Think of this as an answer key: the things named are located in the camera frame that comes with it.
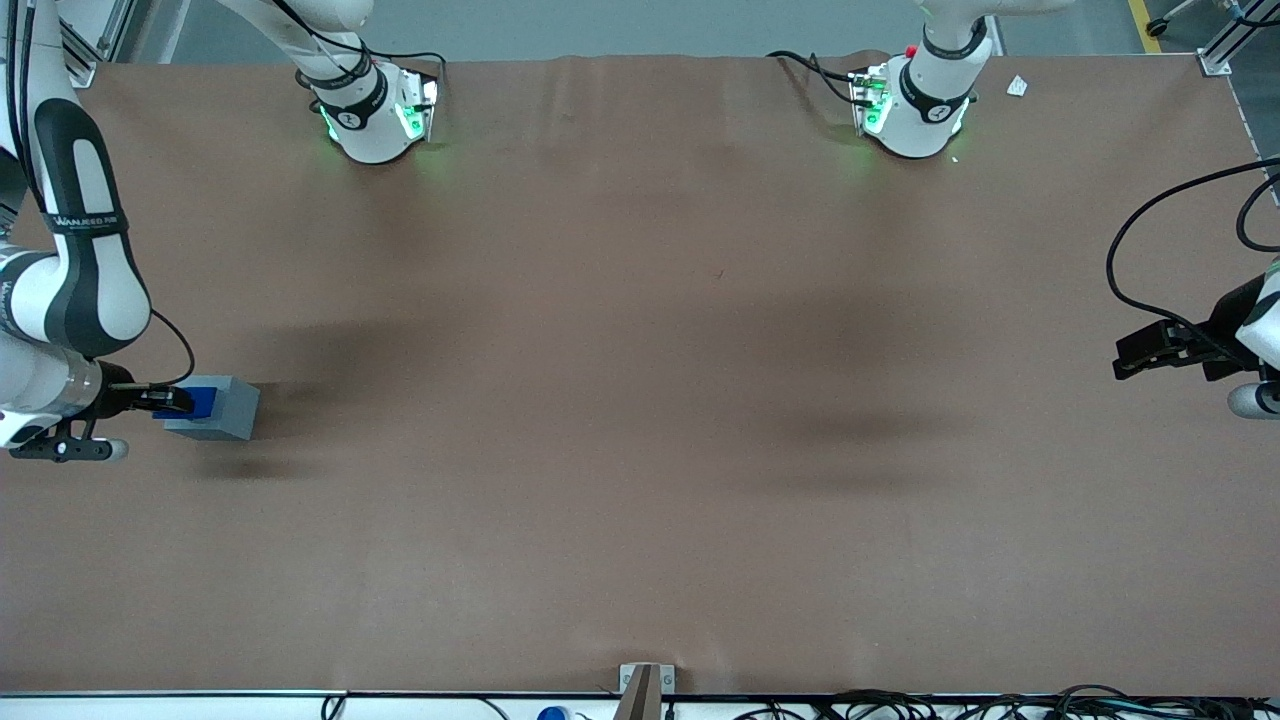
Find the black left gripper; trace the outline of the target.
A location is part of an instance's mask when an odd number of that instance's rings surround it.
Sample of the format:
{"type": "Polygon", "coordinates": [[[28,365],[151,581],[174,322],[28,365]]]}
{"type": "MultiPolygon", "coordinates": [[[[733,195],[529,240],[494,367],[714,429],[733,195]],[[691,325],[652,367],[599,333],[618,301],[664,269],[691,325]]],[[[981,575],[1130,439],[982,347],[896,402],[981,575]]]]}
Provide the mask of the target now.
{"type": "MultiPolygon", "coordinates": [[[[1224,295],[1215,305],[1210,324],[1252,354],[1274,351],[1274,274],[1263,273],[1224,295]]],[[[1203,363],[1206,382],[1217,382],[1243,372],[1238,357],[1219,350],[1206,355],[1206,342],[1175,320],[1157,320],[1115,341],[1112,373],[1126,380],[1143,372],[1203,363]]]]}

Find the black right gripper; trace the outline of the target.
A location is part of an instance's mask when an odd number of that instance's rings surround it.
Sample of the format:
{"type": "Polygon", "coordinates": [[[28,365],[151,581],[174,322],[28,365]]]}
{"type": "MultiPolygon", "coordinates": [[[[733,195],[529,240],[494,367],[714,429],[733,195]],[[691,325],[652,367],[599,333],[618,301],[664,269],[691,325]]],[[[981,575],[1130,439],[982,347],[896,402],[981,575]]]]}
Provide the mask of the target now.
{"type": "Polygon", "coordinates": [[[191,392],[175,386],[133,388],[134,377],[114,363],[100,363],[102,388],[97,396],[97,419],[110,419],[131,409],[161,415],[189,415],[197,409],[191,392]]]}

